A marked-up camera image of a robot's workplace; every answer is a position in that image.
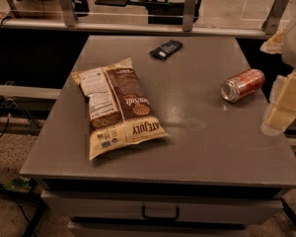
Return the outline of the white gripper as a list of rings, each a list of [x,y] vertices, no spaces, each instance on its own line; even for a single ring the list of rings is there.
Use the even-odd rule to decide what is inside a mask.
[[[285,30],[278,31],[265,41],[260,50],[280,54],[284,63],[296,68],[296,15]],[[272,85],[269,104],[265,109],[261,131],[268,136],[284,132],[296,119],[296,69],[289,75],[278,75]]]

